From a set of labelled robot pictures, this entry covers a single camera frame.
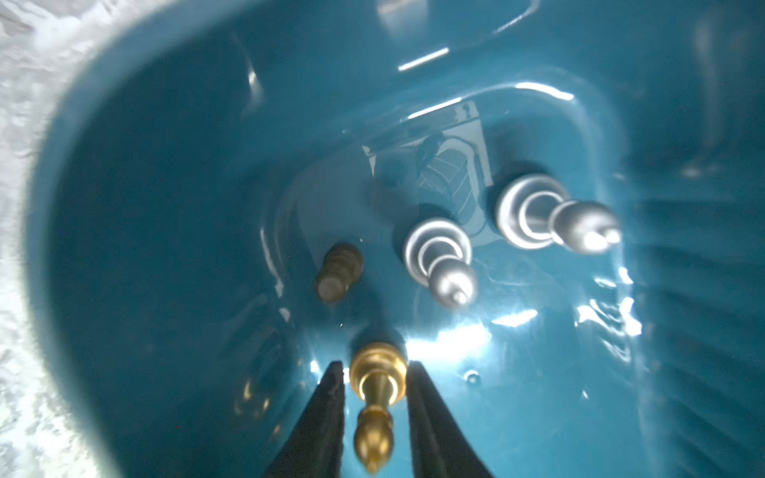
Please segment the dark chess piece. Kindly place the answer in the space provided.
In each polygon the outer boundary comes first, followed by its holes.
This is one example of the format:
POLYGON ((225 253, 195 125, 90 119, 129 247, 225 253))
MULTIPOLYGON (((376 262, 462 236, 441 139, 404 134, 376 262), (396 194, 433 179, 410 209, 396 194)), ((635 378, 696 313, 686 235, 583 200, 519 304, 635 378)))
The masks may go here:
POLYGON ((350 243, 333 246, 324 257, 315 279, 315 292, 324 303, 343 300, 348 290, 362 278, 364 258, 360 250, 350 243))

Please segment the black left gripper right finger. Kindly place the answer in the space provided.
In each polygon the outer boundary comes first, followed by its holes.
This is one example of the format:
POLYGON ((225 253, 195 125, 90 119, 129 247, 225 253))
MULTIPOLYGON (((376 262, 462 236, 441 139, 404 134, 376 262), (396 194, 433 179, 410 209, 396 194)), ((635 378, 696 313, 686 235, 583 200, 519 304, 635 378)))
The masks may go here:
POLYGON ((408 365, 406 400, 414 477, 492 477, 416 360, 408 365))

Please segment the silver chess piece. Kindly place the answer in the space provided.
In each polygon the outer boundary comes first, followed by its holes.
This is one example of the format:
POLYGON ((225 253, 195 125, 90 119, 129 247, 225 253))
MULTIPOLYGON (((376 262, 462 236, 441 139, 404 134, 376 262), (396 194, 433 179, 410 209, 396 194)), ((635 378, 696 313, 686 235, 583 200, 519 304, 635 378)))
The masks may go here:
POLYGON ((580 255, 600 255, 622 243, 615 212, 597 201, 573 199, 545 174, 526 174, 498 196, 494 220, 504 239, 522 250, 559 245, 580 255))
POLYGON ((436 303, 460 310, 478 296, 472 252, 469 236, 457 223, 433 218, 418 223, 408 233, 402 261, 410 277, 428 288, 436 303))

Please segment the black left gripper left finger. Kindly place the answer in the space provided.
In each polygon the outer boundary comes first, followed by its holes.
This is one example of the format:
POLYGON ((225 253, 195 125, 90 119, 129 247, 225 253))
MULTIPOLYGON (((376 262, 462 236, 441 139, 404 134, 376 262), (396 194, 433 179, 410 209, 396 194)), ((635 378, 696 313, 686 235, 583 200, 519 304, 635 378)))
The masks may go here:
POLYGON ((331 362, 289 439, 262 477, 340 477, 346 386, 341 362, 331 362))

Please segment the gold chess piece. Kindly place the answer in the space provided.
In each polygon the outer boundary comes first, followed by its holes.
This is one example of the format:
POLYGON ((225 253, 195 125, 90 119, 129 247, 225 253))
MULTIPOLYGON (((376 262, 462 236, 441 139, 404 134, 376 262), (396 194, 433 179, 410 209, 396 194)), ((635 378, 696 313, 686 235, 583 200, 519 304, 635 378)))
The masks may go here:
POLYGON ((406 396, 407 374, 404 354, 390 344, 369 344, 358 350, 352 360, 350 384, 365 404, 357 420, 354 450, 370 475, 379 473, 394 452, 390 407, 406 396))

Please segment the teal plastic storage box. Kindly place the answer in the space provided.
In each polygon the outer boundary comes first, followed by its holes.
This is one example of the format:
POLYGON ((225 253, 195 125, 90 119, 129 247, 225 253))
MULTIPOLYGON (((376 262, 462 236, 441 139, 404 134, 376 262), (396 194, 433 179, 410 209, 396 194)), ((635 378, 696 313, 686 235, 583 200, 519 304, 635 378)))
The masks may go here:
POLYGON ((35 169, 24 251, 54 374, 121 477, 262 477, 326 368, 340 477, 376 475, 349 372, 421 362, 492 477, 764 473, 760 1, 181 1, 91 65, 35 169), (617 215, 600 255, 494 220, 526 174, 617 215), (402 249, 457 223, 449 310, 402 249), (343 300, 315 279, 364 258, 343 300))

